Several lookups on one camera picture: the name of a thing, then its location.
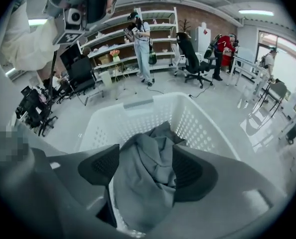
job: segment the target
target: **potted plant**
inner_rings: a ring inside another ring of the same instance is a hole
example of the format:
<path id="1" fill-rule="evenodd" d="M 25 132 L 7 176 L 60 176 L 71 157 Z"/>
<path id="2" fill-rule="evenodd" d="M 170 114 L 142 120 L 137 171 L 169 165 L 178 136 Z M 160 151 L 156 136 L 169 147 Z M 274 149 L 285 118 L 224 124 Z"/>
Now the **potted plant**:
<path id="1" fill-rule="evenodd" d="M 113 57 L 113 61 L 114 62 L 118 62 L 118 61 L 120 61 L 120 58 L 119 58 L 119 50 L 112 50 L 111 52 L 110 52 L 110 54 L 112 55 L 112 57 Z"/>

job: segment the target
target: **white floor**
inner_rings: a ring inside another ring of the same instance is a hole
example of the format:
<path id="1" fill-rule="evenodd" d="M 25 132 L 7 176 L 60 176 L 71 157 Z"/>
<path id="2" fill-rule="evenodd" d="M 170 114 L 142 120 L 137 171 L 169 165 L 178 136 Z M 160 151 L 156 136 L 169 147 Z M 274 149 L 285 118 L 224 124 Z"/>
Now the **white floor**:
<path id="1" fill-rule="evenodd" d="M 240 159 L 251 165 L 276 186 L 288 193 L 293 190 L 296 177 L 290 168 L 296 154 L 296 142 L 292 146 L 286 145 L 285 140 L 278 140 L 278 133 L 287 124 L 287 119 L 281 112 L 276 112 L 273 118 L 269 115 L 271 104 L 255 107 L 253 102 L 245 102 L 245 86 L 251 85 L 241 79 L 238 86 L 226 86 L 228 75 L 221 73 L 222 82 L 214 81 L 210 87 L 207 82 L 204 88 L 199 88 L 197 80 L 184 83 L 183 74 L 177 77 L 169 71 L 156 72 L 155 84 L 150 88 L 163 93 L 183 92 L 197 96 L 194 100 L 208 113 L 214 122 L 230 140 Z M 64 100 L 60 105 L 54 105 L 53 112 L 58 116 L 54 129 L 50 130 L 45 140 L 57 149 L 73 153 L 78 151 L 83 133 L 93 112 L 116 103 L 132 103 L 146 100 L 161 93 L 147 90 L 136 76 L 125 81 L 126 88 L 122 91 L 122 82 L 114 83 L 120 86 L 121 94 L 115 100 L 115 93 L 105 92 L 104 98 L 96 95 L 83 106 L 77 97 Z"/>

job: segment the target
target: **window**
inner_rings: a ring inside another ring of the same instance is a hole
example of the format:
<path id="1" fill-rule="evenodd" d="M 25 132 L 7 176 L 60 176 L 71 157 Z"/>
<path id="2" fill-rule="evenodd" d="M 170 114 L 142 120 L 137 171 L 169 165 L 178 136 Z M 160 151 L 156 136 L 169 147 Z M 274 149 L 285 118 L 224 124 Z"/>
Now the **window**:
<path id="1" fill-rule="evenodd" d="M 288 91 L 296 92 L 296 45 L 274 34 L 259 32 L 257 60 L 269 53 L 271 47 L 277 47 L 273 76 L 285 83 Z"/>

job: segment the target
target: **laundry basket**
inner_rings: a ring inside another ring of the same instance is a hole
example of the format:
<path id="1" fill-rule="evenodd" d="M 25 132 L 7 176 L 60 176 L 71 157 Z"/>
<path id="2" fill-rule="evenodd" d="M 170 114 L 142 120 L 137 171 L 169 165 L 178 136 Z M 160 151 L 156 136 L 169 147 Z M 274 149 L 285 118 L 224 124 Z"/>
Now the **laundry basket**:
<path id="1" fill-rule="evenodd" d="M 117 104 L 92 115 L 81 141 L 80 151 L 118 143 L 122 146 L 131 136 L 144 133 L 168 121 L 173 132 L 187 140 L 187 146 L 214 154 L 237 156 L 218 126 L 195 101 L 184 93 L 169 93 L 129 105 Z M 117 228 L 132 236 L 115 207 L 113 180 L 109 192 Z"/>

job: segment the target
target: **brick wall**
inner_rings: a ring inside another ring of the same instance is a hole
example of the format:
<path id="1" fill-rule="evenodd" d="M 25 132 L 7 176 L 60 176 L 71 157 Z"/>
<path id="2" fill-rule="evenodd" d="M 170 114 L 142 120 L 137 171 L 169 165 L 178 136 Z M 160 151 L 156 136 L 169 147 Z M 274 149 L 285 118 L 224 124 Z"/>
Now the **brick wall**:
<path id="1" fill-rule="evenodd" d="M 211 29 L 211 37 L 215 37 L 217 34 L 230 34 L 230 33 L 237 33 L 237 27 L 233 24 L 227 22 L 226 20 L 211 14 L 209 12 L 206 12 L 204 10 L 200 10 L 194 7 L 189 7 L 186 5 L 180 5 L 180 4 L 170 4 L 170 3 L 149 3 L 149 4 L 139 4 L 138 6 L 127 6 L 116 9 L 114 16 L 119 16 L 123 14 L 128 14 L 134 11 L 134 8 L 140 7 L 142 11 L 145 10 L 173 10 L 174 7 L 177 8 L 177 15 L 178 15 L 178 21 L 182 20 L 184 21 L 187 19 L 189 21 L 190 30 L 193 31 L 196 27 L 201 26 L 202 22 L 205 22 L 207 24 L 207 28 Z M 157 19 L 157 23 L 163 23 L 167 22 L 167 19 Z M 114 32 L 119 29 L 124 29 L 129 24 L 121 24 L 114 27 L 110 27 L 109 29 L 105 29 L 102 31 L 102 33 L 109 33 Z M 152 31 L 151 37 L 152 38 L 167 38 L 170 31 Z M 122 44 L 124 43 L 124 38 L 119 37 L 115 38 L 113 40 L 109 40 L 107 42 L 101 43 L 99 45 L 95 45 L 92 48 L 99 48 L 103 45 L 112 45 L 112 44 Z M 170 42 L 162 42 L 162 43 L 155 43 L 153 45 L 153 48 L 156 52 L 161 52 L 163 49 L 167 49 L 168 51 L 171 51 Z M 55 63 L 55 70 L 57 72 L 62 72 L 65 70 L 65 67 L 60 59 L 60 54 L 65 50 L 65 47 L 61 47 L 60 50 L 57 52 L 57 60 Z M 128 47 L 121 49 L 120 58 L 135 56 L 134 48 Z M 43 69 L 38 71 L 38 74 L 40 75 L 41 79 L 47 79 L 49 77 L 49 72 L 51 68 L 51 62 L 49 62 Z"/>

